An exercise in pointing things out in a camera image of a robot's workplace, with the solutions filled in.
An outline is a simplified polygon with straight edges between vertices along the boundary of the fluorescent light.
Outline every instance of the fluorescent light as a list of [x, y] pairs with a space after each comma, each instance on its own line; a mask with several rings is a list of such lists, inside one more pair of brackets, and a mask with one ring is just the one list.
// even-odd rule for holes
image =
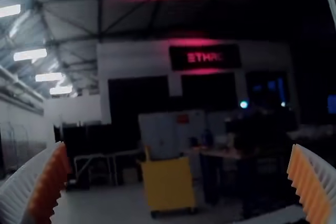
[[11, 5], [0, 8], [0, 18], [16, 15], [21, 12], [21, 5]]
[[30, 50], [30, 51], [22, 51], [22, 52], [16, 52], [14, 54], [14, 61], [34, 60], [34, 59], [44, 58], [46, 56], [47, 56], [47, 50], [45, 48], [35, 49], [35, 50]]
[[72, 86], [58, 86], [50, 89], [50, 94], [69, 94], [72, 92]]
[[62, 77], [62, 73], [42, 73], [35, 75], [35, 81], [59, 81]]

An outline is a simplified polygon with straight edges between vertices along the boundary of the gray floor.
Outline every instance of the gray floor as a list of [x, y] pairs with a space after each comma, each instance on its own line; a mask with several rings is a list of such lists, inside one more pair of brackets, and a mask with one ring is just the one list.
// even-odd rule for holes
[[200, 212], [190, 216], [185, 213], [165, 214], [153, 220], [149, 214], [142, 185], [127, 185], [111, 188], [96, 188], [90, 191], [63, 193], [54, 209], [53, 224], [225, 224], [239, 219], [241, 206], [226, 200], [215, 208], [202, 203], [198, 198]]

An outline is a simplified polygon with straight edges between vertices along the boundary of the illuminated sign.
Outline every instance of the illuminated sign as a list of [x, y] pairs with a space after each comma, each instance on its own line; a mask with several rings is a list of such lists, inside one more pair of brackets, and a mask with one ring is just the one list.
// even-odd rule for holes
[[237, 45], [170, 47], [169, 52], [172, 69], [175, 71], [242, 66]]

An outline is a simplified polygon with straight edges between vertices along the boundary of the ceiling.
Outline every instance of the ceiling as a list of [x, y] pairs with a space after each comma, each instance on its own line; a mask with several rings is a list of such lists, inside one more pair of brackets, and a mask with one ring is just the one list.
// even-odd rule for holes
[[[74, 93], [99, 92], [99, 42], [334, 34], [327, 0], [0, 0], [0, 7], [14, 4], [21, 13], [0, 19], [0, 65], [45, 98], [56, 83], [35, 82], [37, 73], [61, 71]], [[13, 61], [14, 52], [41, 47], [46, 58]]]

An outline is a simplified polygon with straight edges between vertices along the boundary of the yellow cart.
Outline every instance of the yellow cart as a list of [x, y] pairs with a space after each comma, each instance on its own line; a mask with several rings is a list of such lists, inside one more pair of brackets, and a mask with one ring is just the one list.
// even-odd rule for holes
[[146, 147], [146, 162], [141, 163], [145, 193], [151, 216], [160, 211], [187, 208], [197, 212], [192, 175], [187, 157], [151, 161]]

